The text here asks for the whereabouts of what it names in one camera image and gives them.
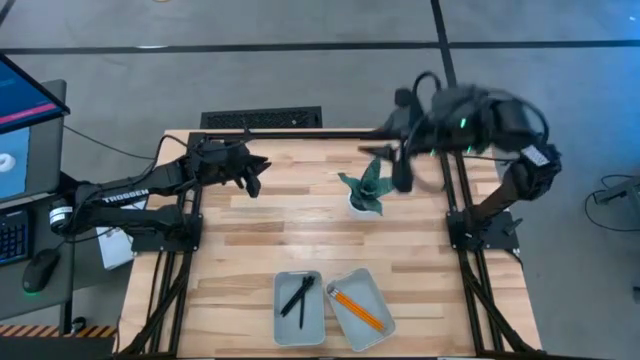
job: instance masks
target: green plant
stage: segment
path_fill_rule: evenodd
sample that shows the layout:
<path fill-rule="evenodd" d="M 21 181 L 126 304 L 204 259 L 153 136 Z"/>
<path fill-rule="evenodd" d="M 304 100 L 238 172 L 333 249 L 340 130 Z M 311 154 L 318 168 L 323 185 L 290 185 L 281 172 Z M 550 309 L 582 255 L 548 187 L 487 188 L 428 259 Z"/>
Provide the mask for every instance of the green plant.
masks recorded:
<path fill-rule="evenodd" d="M 375 211 L 382 215 L 379 197 L 393 190 L 391 178 L 380 178 L 380 158 L 371 161 L 360 180 L 338 173 L 340 180 L 351 188 L 351 204 L 360 211 Z"/>

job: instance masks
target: wooden table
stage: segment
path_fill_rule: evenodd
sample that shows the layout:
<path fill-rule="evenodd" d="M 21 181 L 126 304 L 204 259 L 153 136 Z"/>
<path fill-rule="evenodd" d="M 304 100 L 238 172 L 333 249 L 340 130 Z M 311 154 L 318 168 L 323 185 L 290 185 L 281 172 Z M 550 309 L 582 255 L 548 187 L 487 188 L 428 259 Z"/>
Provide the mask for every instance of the wooden table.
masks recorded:
<path fill-rule="evenodd" d="M 189 135 L 167 133 L 184 141 Z M 445 194 L 390 194 L 382 201 L 384 217 L 357 221 L 349 216 L 348 188 L 337 173 L 359 177 L 370 158 L 357 146 L 371 143 L 255 140 L 248 144 L 250 151 L 273 163 L 260 177 L 257 199 L 233 184 L 205 189 L 205 229 L 193 257 L 179 357 L 474 354 L 458 259 L 444 220 Z M 159 163 L 182 154 L 183 147 L 167 140 Z M 455 163 L 450 163 L 457 184 Z M 479 202 L 499 184 L 495 166 L 469 159 L 466 165 L 474 202 Z M 442 186 L 437 158 L 420 157 L 414 168 L 425 181 Z M 388 164 L 382 171 L 390 173 Z M 150 206 L 173 201 L 152 197 Z M 504 251 L 486 251 L 486 257 L 498 308 L 525 341 L 539 347 L 520 265 Z M 145 323 L 155 261 L 153 253 L 134 261 L 120 321 L 121 348 Z M 359 267 L 371 271 L 396 321 L 391 338 L 353 353 L 325 302 L 324 344 L 285 349 L 274 343 L 272 284 L 277 272 L 317 270 L 327 281 Z M 486 315 L 478 307 L 491 349 Z M 168 344 L 173 310 L 167 314 L 161 350 Z"/>

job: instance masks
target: gray tray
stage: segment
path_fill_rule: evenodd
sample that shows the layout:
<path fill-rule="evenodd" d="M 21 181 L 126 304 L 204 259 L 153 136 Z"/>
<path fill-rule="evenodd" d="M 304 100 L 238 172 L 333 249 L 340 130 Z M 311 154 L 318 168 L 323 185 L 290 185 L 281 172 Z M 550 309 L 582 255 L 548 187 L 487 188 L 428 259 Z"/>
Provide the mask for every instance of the gray tray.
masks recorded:
<path fill-rule="evenodd" d="M 331 281 L 327 284 L 325 293 L 330 287 L 335 287 L 343 292 L 384 323 L 384 333 L 380 333 L 327 294 L 333 312 L 335 312 L 340 327 L 342 327 L 353 351 L 363 351 L 388 338 L 396 330 L 396 323 L 393 321 L 382 293 L 369 270 L 357 269 L 340 279 Z"/>
<path fill-rule="evenodd" d="M 280 311 L 302 285 L 302 278 L 314 276 L 313 286 L 305 293 L 304 325 L 300 329 L 300 302 L 286 317 Z M 322 275 L 317 271 L 278 273 L 273 281 L 273 339 L 280 346 L 313 346 L 325 339 Z"/>

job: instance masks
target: concrete floor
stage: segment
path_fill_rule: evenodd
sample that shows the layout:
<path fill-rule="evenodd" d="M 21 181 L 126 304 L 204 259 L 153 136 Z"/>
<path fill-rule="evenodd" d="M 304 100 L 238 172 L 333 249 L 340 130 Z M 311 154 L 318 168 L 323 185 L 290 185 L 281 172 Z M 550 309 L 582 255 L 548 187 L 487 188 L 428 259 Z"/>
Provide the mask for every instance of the concrete floor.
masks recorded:
<path fill-rule="evenodd" d="M 17 0 L 0 27 L 0 48 L 438 39 L 426 0 L 62 1 Z M 634 0 L 441 3 L 450 42 L 640 39 Z M 512 209 L 525 219 L 518 234 L 544 348 L 637 358 L 640 305 L 631 285 L 640 278 L 640 239 L 591 225 L 583 201 L 601 187 L 601 176 L 638 173 L 640 48 L 467 49 L 452 57 L 458 82 L 504 88 L 543 109 L 563 153 L 564 171 L 549 194 Z M 394 89 L 419 71 L 444 78 L 435 49 L 11 58 L 40 81 L 67 80 L 69 126 L 144 155 L 165 129 L 196 128 L 203 111 L 320 105 L 325 127 L 376 126 L 391 110 Z M 92 181 L 146 165 L 69 133 L 63 156 L 66 172 Z M 616 202 L 593 214 L 638 227 L 625 210 Z M 76 292 L 74 311 L 115 323 L 126 284 L 119 276 Z M 8 322 L 56 321 L 48 309 Z"/>

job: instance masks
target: small potted plant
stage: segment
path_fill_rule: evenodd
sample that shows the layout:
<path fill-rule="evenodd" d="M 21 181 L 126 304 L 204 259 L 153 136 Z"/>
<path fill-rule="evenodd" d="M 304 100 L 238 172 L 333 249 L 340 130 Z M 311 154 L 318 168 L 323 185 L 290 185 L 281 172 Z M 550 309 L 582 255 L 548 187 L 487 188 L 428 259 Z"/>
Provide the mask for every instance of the small potted plant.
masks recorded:
<path fill-rule="evenodd" d="M 356 218 L 367 219 L 382 216 L 381 196 L 393 190 L 391 178 L 380 178 L 380 158 L 375 158 L 360 180 L 338 173 L 340 180 L 351 188 L 347 198 L 352 214 Z"/>

